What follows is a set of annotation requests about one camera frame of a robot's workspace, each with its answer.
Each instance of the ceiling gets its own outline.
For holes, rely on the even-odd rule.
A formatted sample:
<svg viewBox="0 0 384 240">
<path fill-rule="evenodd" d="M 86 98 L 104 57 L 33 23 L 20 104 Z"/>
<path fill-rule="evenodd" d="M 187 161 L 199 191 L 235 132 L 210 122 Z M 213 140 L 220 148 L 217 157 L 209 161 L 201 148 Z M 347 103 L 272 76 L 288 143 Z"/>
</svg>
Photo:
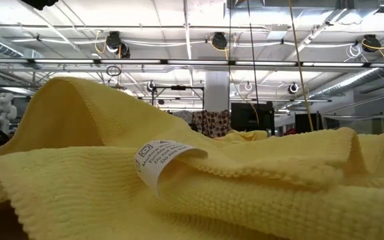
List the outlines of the ceiling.
<svg viewBox="0 0 384 240">
<path fill-rule="evenodd" d="M 221 26 L 225 27 L 226 37 L 235 40 L 235 43 L 251 43 L 249 31 L 231 31 L 229 27 L 248 27 L 249 18 L 247 15 L 236 16 L 232 22 L 229 22 L 229 16 L 224 17 L 224 0 L 188 0 L 187 1 L 187 20 L 191 26 L 189 33 L 190 41 L 204 41 L 209 39 L 215 32 L 213 29 L 198 29 L 196 26 Z M 329 10 L 318 10 L 312 14 L 309 9 L 302 9 L 295 12 L 295 24 L 298 41 L 306 38 L 308 34 L 320 26 L 326 18 L 333 12 Z M 268 41 L 269 33 L 264 31 L 264 27 L 273 27 L 279 24 L 288 25 L 288 31 L 283 36 L 285 41 L 294 41 L 291 19 L 289 15 L 277 15 L 276 11 L 268 14 L 258 14 L 252 12 L 251 23 L 258 31 L 253 31 L 253 42 L 264 43 Z M 70 44 L 54 43 L 51 40 L 63 41 L 60 35 L 48 28 L 48 24 L 54 26 L 66 26 L 60 32 L 72 42 L 84 42 L 96 40 L 96 36 L 101 30 L 107 30 L 104 26 L 132 26 L 137 27 L 121 31 L 121 38 L 130 41 L 142 41 L 153 43 L 185 43 L 186 31 L 185 11 L 183 1 L 175 0 L 135 0 L 135 1 L 92 1 L 92 0 L 60 0 L 52 7 L 46 7 L 41 11 L 42 17 L 38 16 L 34 10 L 24 6 L 18 1 L 0 0 L 0 38 L 14 47 L 24 47 L 34 49 L 44 58 L 114 58 L 113 54 L 108 52 L 99 54 L 94 44 L 81 44 L 74 49 Z M 318 34 L 311 44 L 343 44 L 354 43 L 357 39 L 362 39 L 364 34 L 376 34 L 384 45 L 384 15 L 369 14 L 364 17 L 348 15 L 341 21 L 333 23 Z M 89 27 L 92 30 L 76 29 L 74 26 Z M 146 29 L 146 26 L 178 26 L 173 29 Z M 40 39 L 50 41 L 36 41 L 39 35 Z M 104 39 L 107 32 L 100 33 L 99 39 Z M 191 56 L 188 55 L 187 46 L 180 45 L 176 47 L 150 47 L 143 45 L 129 44 L 132 59 L 211 59 L 225 60 L 224 51 L 216 51 L 209 43 L 192 43 Z M 310 48 L 306 47 L 300 51 L 302 61 L 338 61 L 343 62 L 348 59 L 346 47 L 324 47 Z M 254 47 L 255 60 L 259 61 L 283 61 L 295 51 L 294 46 L 286 44 L 276 44 L 270 46 Z M 373 61 L 381 57 L 380 53 L 362 52 L 368 61 Z M 253 60 L 251 47 L 233 47 L 230 50 L 231 60 Z M 364 61 L 360 56 L 348 61 Z M 146 84 L 153 80 L 158 85 L 190 85 L 191 76 L 194 86 L 204 86 L 206 81 L 205 69 L 175 69 L 167 73 L 130 73 L 129 76 L 122 74 L 120 76 L 121 84 L 126 86 L 137 96 L 143 96 L 143 89 Z M 307 88 L 316 89 L 325 83 L 345 74 L 346 72 L 327 71 L 304 71 L 303 81 Z M 31 73 L 13 72 L 20 77 L 30 79 Z M 44 77 L 46 72 L 37 73 L 38 77 Z M 299 83 L 300 76 L 298 71 L 254 71 L 239 70 L 231 71 L 233 82 L 236 84 L 241 96 L 255 96 L 255 90 L 248 91 L 245 86 L 254 84 L 255 76 L 258 83 L 259 97 L 292 98 L 294 96 L 287 94 L 287 87 L 292 83 Z M 56 76 L 72 76 L 101 83 L 98 74 L 90 72 L 58 72 L 52 74 Z M 111 78 L 102 74 L 105 82 Z M 235 86 L 231 86 L 231 91 L 236 91 Z M 192 96 L 192 91 L 165 91 L 161 96 Z M 172 102 L 172 106 L 196 106 L 200 101 Z"/>
</svg>

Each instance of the yellow towel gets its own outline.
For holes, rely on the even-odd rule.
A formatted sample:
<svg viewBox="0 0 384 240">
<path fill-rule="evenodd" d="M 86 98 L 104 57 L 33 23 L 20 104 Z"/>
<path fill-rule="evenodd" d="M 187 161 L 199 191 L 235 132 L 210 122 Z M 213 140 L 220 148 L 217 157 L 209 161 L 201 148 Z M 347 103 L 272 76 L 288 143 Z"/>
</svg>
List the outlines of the yellow towel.
<svg viewBox="0 0 384 240">
<path fill-rule="evenodd" d="M 152 140 L 209 156 L 168 164 L 156 198 L 133 162 Z M 31 239 L 384 239 L 384 134 L 219 141 L 114 89 L 56 78 L 0 148 L 6 200 Z"/>
</svg>

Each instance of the ceiling fixture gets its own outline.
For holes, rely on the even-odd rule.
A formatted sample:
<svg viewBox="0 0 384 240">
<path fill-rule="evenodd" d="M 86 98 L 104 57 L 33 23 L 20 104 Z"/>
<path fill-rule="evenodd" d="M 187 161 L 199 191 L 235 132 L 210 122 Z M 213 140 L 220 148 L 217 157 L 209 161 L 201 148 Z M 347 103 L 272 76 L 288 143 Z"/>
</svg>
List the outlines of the ceiling fixture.
<svg viewBox="0 0 384 240">
<path fill-rule="evenodd" d="M 381 48 L 379 40 L 376 35 L 364 35 L 363 50 L 368 53 L 374 53 Z"/>
<path fill-rule="evenodd" d="M 44 7 L 46 6 L 51 7 L 59 0 L 21 0 L 21 1 L 42 11 Z"/>
<path fill-rule="evenodd" d="M 131 56 L 130 49 L 127 44 L 121 41 L 118 31 L 109 32 L 109 36 L 106 37 L 106 48 L 109 52 L 116 53 L 123 59 L 129 59 Z"/>
<path fill-rule="evenodd" d="M 218 50 L 226 49 L 227 40 L 224 33 L 221 33 L 221 32 L 214 33 L 214 36 L 212 36 L 210 41 L 213 47 L 217 48 Z"/>
<path fill-rule="evenodd" d="M 155 87 L 155 84 L 153 82 L 153 80 L 151 80 L 150 82 L 148 82 L 147 86 L 146 86 L 146 89 L 148 92 L 152 92 L 152 89 Z"/>
<path fill-rule="evenodd" d="M 250 82 L 247 82 L 247 84 L 245 85 L 245 90 L 251 91 L 252 89 L 253 89 L 253 86 L 250 84 Z"/>
<path fill-rule="evenodd" d="M 290 94 L 296 94 L 297 90 L 299 90 L 299 86 L 297 86 L 296 83 L 293 83 L 290 86 L 288 86 L 288 93 Z"/>
</svg>

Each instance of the hanging cord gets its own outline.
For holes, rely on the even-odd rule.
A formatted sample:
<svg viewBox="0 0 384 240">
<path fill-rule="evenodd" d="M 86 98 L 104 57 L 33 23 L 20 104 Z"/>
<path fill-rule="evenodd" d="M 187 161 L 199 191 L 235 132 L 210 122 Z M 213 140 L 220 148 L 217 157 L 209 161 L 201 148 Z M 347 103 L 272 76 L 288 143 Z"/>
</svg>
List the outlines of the hanging cord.
<svg viewBox="0 0 384 240">
<path fill-rule="evenodd" d="M 96 41 L 97 41 L 98 38 L 99 38 L 99 32 L 97 32 L 97 35 L 96 35 Z M 99 48 L 97 48 L 97 43 L 94 43 L 94 48 L 96 48 L 96 51 L 97 51 L 98 53 L 100 53 L 100 54 L 104 54 L 104 53 L 105 53 L 105 51 L 106 51 L 106 40 L 107 40 L 107 36 L 106 36 L 106 38 L 105 38 L 105 43 L 104 43 L 104 46 L 103 46 L 103 50 L 102 50 L 102 51 L 100 51 Z"/>
<path fill-rule="evenodd" d="M 306 96 L 305 84 L 303 83 L 303 73 L 302 73 L 302 70 L 301 70 L 299 48 L 298 48 L 298 46 L 297 46 L 296 28 L 295 28 L 295 26 L 294 26 L 293 6 L 291 5 L 291 0 L 288 0 L 288 5 L 289 5 L 289 8 L 290 8 L 291 24 L 292 24 L 292 26 L 293 26 L 294 45 L 295 45 L 295 48 L 296 48 L 297 64 L 298 64 L 298 66 L 299 66 L 299 72 L 300 72 L 301 90 L 302 90 L 302 92 L 303 92 L 303 98 L 305 98 L 306 112 L 307 112 L 307 116 L 308 116 L 308 118 L 309 118 L 309 124 L 311 125 L 311 131 L 313 131 L 313 124 L 312 124 L 311 112 L 310 112 L 310 110 L 309 110 L 309 103 L 307 102 L 307 96 Z"/>
<path fill-rule="evenodd" d="M 229 1 L 229 7 L 232 6 L 232 0 Z M 231 33 L 232 33 L 232 11 L 229 11 L 229 46 L 231 46 Z M 231 52 L 229 51 L 229 58 L 227 57 L 227 51 L 225 51 L 225 55 L 226 55 L 226 60 L 230 61 L 231 60 Z M 227 82 L 229 83 L 231 81 L 231 65 L 229 64 L 228 65 L 228 68 L 229 68 L 229 76 L 228 76 L 228 80 Z M 230 96 L 230 92 L 231 92 L 231 88 L 230 88 L 230 84 L 228 84 L 228 95 L 227 95 L 227 126 L 226 126 L 226 132 L 229 132 L 229 114 L 231 112 L 231 96 Z"/>
<path fill-rule="evenodd" d="M 249 0 L 247 0 L 247 8 L 248 8 L 248 18 L 250 21 L 251 52 L 253 53 L 253 69 L 254 69 L 254 84 L 255 84 L 255 89 L 256 89 L 256 102 L 257 102 L 257 109 L 260 109 L 259 108 L 259 94 L 257 92 L 256 59 L 254 57 L 253 28 L 251 27 L 251 14 L 250 14 L 250 2 L 249 2 Z"/>
<path fill-rule="evenodd" d="M 235 84 L 235 82 L 233 81 L 233 78 L 232 78 L 232 74 L 229 73 L 229 76 L 230 76 L 230 79 L 231 79 L 231 83 L 233 84 L 233 86 L 235 87 L 235 89 L 237 90 L 238 92 L 238 96 L 246 103 L 249 103 L 251 105 L 251 107 L 253 108 L 254 112 L 256 113 L 256 120 L 257 120 L 257 126 L 260 127 L 260 121 L 259 121 L 259 115 L 257 114 L 257 110 L 256 108 L 254 108 L 253 104 L 250 102 L 250 101 L 247 101 L 244 99 L 244 97 L 239 93 L 239 90 L 238 90 L 238 87 L 237 85 Z"/>
</svg>

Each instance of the fabric fold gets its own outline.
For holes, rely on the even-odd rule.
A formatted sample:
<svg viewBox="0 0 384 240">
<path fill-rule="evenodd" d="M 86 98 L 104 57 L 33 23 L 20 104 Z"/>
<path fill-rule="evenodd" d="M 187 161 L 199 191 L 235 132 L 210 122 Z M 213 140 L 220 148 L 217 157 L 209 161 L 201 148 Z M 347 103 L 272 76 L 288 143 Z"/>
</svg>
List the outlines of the fabric fold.
<svg viewBox="0 0 384 240">
<path fill-rule="evenodd" d="M 153 140 L 209 154 L 168 164 L 160 198 L 133 161 Z M 384 239 L 384 135 L 255 140 L 210 139 L 104 85 L 56 78 L 0 148 L 0 202 L 32 239 Z"/>
</svg>

